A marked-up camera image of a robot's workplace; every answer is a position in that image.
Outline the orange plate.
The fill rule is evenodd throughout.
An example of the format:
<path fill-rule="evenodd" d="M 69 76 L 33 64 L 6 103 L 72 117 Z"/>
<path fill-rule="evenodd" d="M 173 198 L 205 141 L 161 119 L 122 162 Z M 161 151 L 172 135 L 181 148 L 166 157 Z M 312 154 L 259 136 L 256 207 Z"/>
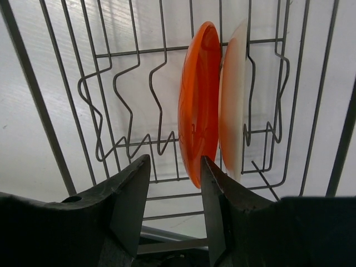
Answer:
<path fill-rule="evenodd" d="M 200 159 L 217 152 L 220 42 L 215 25 L 204 22 L 185 55 L 177 109 L 179 146 L 185 170 L 201 188 Z"/>

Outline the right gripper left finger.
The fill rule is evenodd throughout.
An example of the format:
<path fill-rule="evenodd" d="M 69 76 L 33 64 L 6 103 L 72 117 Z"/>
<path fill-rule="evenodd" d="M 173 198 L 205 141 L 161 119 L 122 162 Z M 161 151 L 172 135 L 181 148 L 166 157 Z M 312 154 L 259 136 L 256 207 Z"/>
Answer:
<path fill-rule="evenodd" d="M 142 155 L 113 177 L 62 202 L 1 193 L 2 266 L 130 266 L 150 181 Z"/>

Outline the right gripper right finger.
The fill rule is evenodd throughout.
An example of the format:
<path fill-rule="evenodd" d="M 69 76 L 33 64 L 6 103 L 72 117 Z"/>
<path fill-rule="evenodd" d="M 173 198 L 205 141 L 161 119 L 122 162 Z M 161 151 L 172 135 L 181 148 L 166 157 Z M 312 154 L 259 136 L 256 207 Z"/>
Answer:
<path fill-rule="evenodd" d="M 354 266 L 354 197 L 270 201 L 201 158 L 211 266 Z"/>

